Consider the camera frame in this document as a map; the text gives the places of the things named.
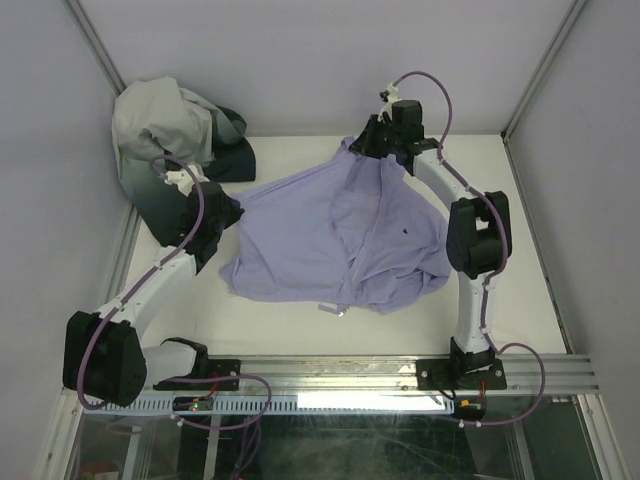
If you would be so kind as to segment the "lavender purple jacket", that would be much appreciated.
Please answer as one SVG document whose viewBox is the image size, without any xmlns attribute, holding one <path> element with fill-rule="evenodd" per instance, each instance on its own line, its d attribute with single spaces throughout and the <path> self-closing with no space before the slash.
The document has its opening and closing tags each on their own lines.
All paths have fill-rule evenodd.
<svg viewBox="0 0 640 480">
<path fill-rule="evenodd" d="M 331 160 L 237 194 L 239 251 L 220 275 L 238 296 L 386 314 L 442 288 L 447 221 L 392 156 Z"/>
</svg>

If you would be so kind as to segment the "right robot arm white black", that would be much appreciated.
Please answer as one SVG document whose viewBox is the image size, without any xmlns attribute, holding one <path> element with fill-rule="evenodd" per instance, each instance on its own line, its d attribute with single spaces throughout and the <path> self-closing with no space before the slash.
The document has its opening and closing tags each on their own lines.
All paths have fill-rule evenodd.
<svg viewBox="0 0 640 480">
<path fill-rule="evenodd" d="M 431 381 L 469 387 L 494 365 L 488 308 L 512 252 L 509 201 L 472 187 L 433 138 L 348 137 L 328 162 L 236 197 L 204 183 L 190 192 L 186 219 L 206 252 L 237 227 L 239 252 L 220 274 L 260 302 L 387 314 L 457 273 L 457 326 Z"/>
</svg>

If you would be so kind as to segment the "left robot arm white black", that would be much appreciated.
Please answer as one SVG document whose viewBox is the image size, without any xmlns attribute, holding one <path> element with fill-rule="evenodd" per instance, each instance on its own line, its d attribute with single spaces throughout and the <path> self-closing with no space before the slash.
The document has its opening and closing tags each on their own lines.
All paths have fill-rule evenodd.
<svg viewBox="0 0 640 480">
<path fill-rule="evenodd" d="M 164 198 L 183 202 L 188 229 L 124 293 L 70 318 L 64 385 L 91 410 L 127 406 L 164 380 L 204 385 L 203 345 L 171 338 L 143 348 L 140 341 L 168 294 L 201 272 L 229 227 L 240 249 L 220 274 L 234 294 L 253 301 L 314 302 L 339 316 L 354 307 L 387 314 L 442 287 L 450 268 L 441 212 L 405 182 L 393 157 L 362 156 L 354 144 L 347 137 L 330 161 L 236 195 L 196 165 L 160 172 L 148 160 L 148 179 Z"/>
</svg>

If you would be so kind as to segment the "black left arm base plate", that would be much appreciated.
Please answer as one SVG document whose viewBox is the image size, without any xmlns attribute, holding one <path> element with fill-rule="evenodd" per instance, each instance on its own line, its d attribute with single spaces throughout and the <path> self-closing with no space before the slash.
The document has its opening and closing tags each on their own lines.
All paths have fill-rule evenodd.
<svg viewBox="0 0 640 480">
<path fill-rule="evenodd" d="M 239 359 L 207 358 L 182 377 L 172 377 L 153 385 L 157 391 L 235 392 L 239 389 Z"/>
</svg>

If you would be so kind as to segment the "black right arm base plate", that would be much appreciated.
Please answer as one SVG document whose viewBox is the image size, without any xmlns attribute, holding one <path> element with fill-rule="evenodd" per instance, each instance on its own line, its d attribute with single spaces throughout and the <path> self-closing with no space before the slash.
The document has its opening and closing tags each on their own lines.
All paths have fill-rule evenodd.
<svg viewBox="0 0 640 480">
<path fill-rule="evenodd" d="M 449 359 L 419 359 L 415 363 L 417 386 L 427 390 L 477 390 L 490 391 L 507 388 L 503 364 L 495 359 L 491 365 L 467 372 L 459 372 Z"/>
</svg>

